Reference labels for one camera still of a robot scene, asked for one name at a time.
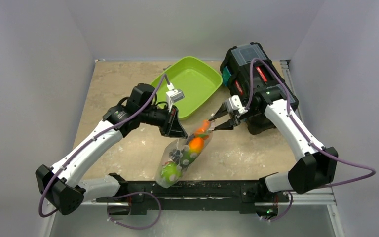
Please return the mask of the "clear zip top bag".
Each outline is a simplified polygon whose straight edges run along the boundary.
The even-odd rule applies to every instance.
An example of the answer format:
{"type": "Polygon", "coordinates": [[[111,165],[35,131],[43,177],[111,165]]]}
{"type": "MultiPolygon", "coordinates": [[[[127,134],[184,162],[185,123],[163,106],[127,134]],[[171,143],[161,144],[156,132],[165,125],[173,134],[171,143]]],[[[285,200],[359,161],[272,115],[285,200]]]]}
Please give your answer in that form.
{"type": "Polygon", "coordinates": [[[213,132],[215,128],[214,121],[204,121],[203,124],[195,129],[190,135],[186,138],[179,138],[171,142],[165,149],[160,160],[157,173],[155,175],[155,181],[158,185],[163,188],[169,188],[179,181],[180,178],[185,174],[188,168],[192,163],[200,156],[200,154],[205,150],[209,142],[213,137],[213,132]],[[188,143],[195,137],[200,137],[205,140],[205,146],[203,151],[200,154],[190,153],[188,143]],[[173,184],[167,183],[160,176],[161,169],[167,162],[174,162],[178,169],[181,171],[181,177],[173,184]]]}

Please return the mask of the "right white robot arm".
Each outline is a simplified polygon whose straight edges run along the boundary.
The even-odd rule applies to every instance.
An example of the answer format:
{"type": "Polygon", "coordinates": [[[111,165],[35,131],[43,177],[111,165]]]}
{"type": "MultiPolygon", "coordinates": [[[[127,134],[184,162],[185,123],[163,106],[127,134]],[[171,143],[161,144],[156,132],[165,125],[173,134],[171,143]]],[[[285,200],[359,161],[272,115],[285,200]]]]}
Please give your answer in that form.
{"type": "Polygon", "coordinates": [[[334,179],[338,152],[314,140],[290,105],[290,95],[274,86],[255,90],[253,104],[243,105],[238,95],[226,99],[209,119],[214,121],[229,115],[228,121],[215,126],[215,130],[232,130],[243,119],[261,114],[283,135],[296,159],[296,164],[286,172],[278,172],[259,179],[257,194],[269,201],[279,191],[295,191],[304,194],[331,183],[334,179]]]}

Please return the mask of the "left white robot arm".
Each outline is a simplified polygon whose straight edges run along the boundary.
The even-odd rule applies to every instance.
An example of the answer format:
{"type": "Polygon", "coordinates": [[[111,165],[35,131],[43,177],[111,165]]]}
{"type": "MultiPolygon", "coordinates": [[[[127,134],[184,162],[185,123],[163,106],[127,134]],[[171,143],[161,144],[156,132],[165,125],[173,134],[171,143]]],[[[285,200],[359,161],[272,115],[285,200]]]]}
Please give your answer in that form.
{"type": "Polygon", "coordinates": [[[110,197],[121,202],[127,197],[127,188],[121,185],[119,175],[109,175],[98,181],[95,188],[80,186],[79,182],[87,170],[113,145],[125,138],[132,130],[144,123],[159,128],[164,137],[187,138],[187,133],[178,119],[175,102],[184,98],[180,89],[169,84],[166,106],[153,104],[158,87],[140,83],[133,87],[128,97],[122,98],[103,115],[94,130],[68,155],[48,167],[41,165],[35,172],[41,193],[38,213],[40,217],[54,214],[43,213],[44,201],[49,201],[56,211],[68,215],[93,194],[98,198],[110,197]]]}

